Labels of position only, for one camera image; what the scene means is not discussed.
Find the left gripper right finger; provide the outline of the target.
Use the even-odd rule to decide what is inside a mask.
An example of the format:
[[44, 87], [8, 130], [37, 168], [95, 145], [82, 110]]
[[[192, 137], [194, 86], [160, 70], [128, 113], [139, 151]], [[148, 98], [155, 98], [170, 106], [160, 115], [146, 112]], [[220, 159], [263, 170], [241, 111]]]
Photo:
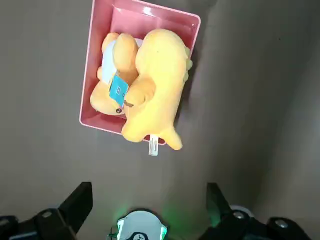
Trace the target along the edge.
[[214, 220], [201, 240], [309, 240], [293, 220], [273, 216], [262, 223], [242, 208], [232, 208], [215, 182], [206, 185], [206, 210]]

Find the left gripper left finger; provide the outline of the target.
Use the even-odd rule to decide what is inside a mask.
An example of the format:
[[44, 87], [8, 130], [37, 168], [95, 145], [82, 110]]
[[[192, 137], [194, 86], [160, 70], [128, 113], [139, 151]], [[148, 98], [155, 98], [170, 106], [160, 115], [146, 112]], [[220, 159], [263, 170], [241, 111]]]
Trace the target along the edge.
[[81, 182], [57, 208], [47, 208], [28, 220], [0, 217], [2, 240], [75, 240], [93, 208], [92, 183]]

